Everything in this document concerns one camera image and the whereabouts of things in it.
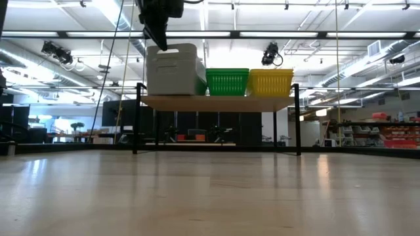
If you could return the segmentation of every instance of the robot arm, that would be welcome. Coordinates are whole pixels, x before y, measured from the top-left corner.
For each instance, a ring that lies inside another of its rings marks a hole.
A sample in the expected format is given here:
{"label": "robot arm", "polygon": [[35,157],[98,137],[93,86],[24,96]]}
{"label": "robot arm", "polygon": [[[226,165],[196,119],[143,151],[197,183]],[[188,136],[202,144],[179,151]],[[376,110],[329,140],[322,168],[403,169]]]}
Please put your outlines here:
{"label": "robot arm", "polygon": [[140,23],[144,24],[144,35],[149,37],[162,49],[167,50],[166,29],[168,19],[181,18],[184,12],[184,3],[197,4],[198,1],[184,0],[136,0],[140,10]]}

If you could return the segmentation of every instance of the box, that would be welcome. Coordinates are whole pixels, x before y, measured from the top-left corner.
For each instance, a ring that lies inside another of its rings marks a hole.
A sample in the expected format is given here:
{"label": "box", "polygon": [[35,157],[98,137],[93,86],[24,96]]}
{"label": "box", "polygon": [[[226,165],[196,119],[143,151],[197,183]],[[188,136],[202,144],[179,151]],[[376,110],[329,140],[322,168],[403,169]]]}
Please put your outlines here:
{"label": "box", "polygon": [[204,95],[207,90],[205,68],[191,43],[147,48],[148,95]]}

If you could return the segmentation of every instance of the table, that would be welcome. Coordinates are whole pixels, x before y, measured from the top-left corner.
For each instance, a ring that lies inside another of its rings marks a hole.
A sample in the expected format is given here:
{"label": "table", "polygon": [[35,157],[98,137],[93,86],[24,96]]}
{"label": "table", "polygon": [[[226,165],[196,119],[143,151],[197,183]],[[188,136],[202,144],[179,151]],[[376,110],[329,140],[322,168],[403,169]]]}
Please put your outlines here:
{"label": "table", "polygon": [[[286,97],[252,97],[252,96],[142,96],[141,90],[146,89],[142,83],[136,86],[135,121],[140,119],[140,103],[156,110],[155,124],[159,130],[159,111],[227,111],[227,112],[272,112],[274,148],[277,148],[277,111],[295,103],[295,131],[297,155],[301,155],[301,123],[299,122],[299,84],[294,84],[294,98]],[[138,150],[139,122],[133,127],[133,154]],[[159,146],[159,132],[156,132],[155,146]]]}

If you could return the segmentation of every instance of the green plastic basket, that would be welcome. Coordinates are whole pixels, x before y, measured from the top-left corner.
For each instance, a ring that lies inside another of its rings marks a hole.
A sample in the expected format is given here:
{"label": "green plastic basket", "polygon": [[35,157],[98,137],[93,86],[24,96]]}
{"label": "green plastic basket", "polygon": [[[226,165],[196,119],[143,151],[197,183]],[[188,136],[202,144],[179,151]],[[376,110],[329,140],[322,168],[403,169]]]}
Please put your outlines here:
{"label": "green plastic basket", "polygon": [[207,69],[206,78],[211,96],[243,96],[249,69]]}

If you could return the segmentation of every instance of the wooden floor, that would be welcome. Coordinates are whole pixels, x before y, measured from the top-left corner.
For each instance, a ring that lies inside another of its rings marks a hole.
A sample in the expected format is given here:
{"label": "wooden floor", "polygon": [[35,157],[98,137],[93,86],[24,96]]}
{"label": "wooden floor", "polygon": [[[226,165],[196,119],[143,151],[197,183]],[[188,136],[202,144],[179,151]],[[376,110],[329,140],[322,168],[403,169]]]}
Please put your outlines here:
{"label": "wooden floor", "polygon": [[75,151],[0,160],[0,235],[420,234],[420,161]]}

